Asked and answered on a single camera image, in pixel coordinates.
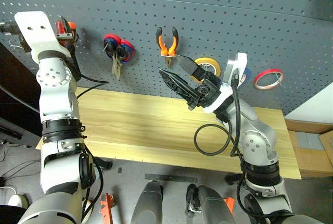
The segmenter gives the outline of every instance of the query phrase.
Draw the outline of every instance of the gray pegboard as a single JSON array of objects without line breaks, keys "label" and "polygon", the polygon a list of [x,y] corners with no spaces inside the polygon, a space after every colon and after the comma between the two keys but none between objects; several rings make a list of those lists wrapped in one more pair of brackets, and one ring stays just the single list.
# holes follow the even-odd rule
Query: gray pegboard
[{"label": "gray pegboard", "polygon": [[[155,42],[157,26],[163,27],[169,46],[172,26],[177,27],[178,53],[193,59],[214,57],[222,68],[229,55],[248,53],[252,77],[240,95],[252,106],[287,114],[333,79],[332,0],[2,0],[0,6],[2,21],[28,10],[46,12],[52,23],[59,15],[75,21],[81,71],[110,81],[103,89],[176,97],[158,74],[166,66]],[[108,57],[98,53],[107,33],[129,40],[137,50],[131,63],[123,66],[119,82],[111,74]],[[15,44],[13,36],[2,35],[1,42],[36,72],[31,57],[10,48],[9,39]],[[253,78],[267,68],[282,69],[285,81],[283,86],[258,91]],[[177,64],[172,70],[185,76]],[[79,85],[92,83],[81,80]]]}]

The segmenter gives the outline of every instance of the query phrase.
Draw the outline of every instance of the white wall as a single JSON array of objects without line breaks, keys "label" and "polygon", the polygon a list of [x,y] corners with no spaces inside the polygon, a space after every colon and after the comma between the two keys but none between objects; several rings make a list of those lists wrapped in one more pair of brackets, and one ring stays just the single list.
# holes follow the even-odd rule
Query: white wall
[{"label": "white wall", "polygon": [[290,112],[285,118],[333,124],[333,83]]}]

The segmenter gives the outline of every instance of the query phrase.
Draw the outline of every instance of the concrete floor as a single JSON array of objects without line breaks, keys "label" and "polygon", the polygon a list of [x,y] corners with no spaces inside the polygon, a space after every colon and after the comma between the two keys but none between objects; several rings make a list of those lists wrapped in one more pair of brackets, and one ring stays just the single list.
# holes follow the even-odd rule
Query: concrete floor
[{"label": "concrete floor", "polygon": [[[10,147],[6,148],[5,161],[0,163],[0,175],[15,165],[27,160],[40,159],[40,153],[33,148]],[[39,163],[28,166],[17,175],[29,175],[39,171]],[[148,182],[145,174],[160,174],[192,177],[197,184],[206,184],[218,191],[222,197],[236,198],[236,186],[229,186],[224,182],[227,173],[204,169],[174,167],[160,164],[138,163],[126,160],[114,160],[113,168],[104,171],[104,192],[116,197],[116,205],[112,209],[115,224],[130,223],[136,201],[142,189]],[[164,186],[163,224],[186,223],[185,194],[188,182],[161,181]],[[39,183],[39,174],[29,177],[19,177],[9,180],[6,185],[12,185],[19,194],[24,194],[32,203],[43,196]],[[97,193],[99,180],[91,190],[91,198]],[[332,178],[317,178],[309,180],[286,179],[286,189],[290,197],[293,211],[306,214],[326,224],[333,223],[333,181]],[[6,204],[12,191],[0,190],[0,204]],[[96,204],[88,224],[102,224],[100,205]],[[246,214],[238,204],[235,207],[236,223],[250,223]],[[203,223],[202,217],[197,215],[194,223]]]}]

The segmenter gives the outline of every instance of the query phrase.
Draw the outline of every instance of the yellow tape roll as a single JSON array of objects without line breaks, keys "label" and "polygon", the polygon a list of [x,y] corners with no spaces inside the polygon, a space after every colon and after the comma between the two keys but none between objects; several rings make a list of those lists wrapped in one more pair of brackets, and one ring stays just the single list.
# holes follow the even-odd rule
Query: yellow tape roll
[{"label": "yellow tape roll", "polygon": [[[214,68],[214,75],[216,75],[217,77],[219,77],[221,75],[221,67],[219,65],[219,63],[211,58],[211,57],[201,57],[198,59],[194,60],[196,62],[196,64],[201,65],[201,66],[211,66]],[[202,84],[202,81],[199,81],[198,79],[196,79],[195,77],[191,76],[191,78],[199,84]]]}]

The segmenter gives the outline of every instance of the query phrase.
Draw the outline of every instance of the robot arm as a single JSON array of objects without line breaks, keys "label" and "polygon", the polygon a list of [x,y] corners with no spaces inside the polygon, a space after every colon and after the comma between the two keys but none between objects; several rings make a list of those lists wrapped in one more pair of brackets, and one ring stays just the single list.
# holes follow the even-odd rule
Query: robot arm
[{"label": "robot arm", "polygon": [[85,128],[80,123],[75,96],[80,78],[72,44],[75,36],[70,31],[55,36],[41,11],[17,13],[15,21],[39,65],[36,78],[42,91],[41,186],[45,193],[27,209],[19,224],[79,224],[83,193],[94,183],[95,170],[94,158],[84,145]]},{"label": "robot arm", "polygon": [[[274,223],[278,219],[294,216],[284,180],[279,174],[278,155],[273,150],[276,134],[270,126],[258,119],[251,106],[238,98],[237,87],[246,67],[247,55],[238,53],[235,58],[228,60],[222,82],[190,58],[178,57],[180,66],[197,80],[203,80],[202,85],[192,89],[174,73],[160,70],[160,74],[167,86],[187,101],[190,110],[201,106],[206,113],[215,113],[217,120],[226,128],[229,127],[229,131],[235,136],[231,156],[235,156],[235,150],[238,149],[243,171],[237,187],[237,199],[241,208],[249,215],[251,223]],[[245,207],[239,196],[243,182],[250,192],[245,197]],[[314,221],[310,223],[320,223],[311,218],[310,220]]]}]

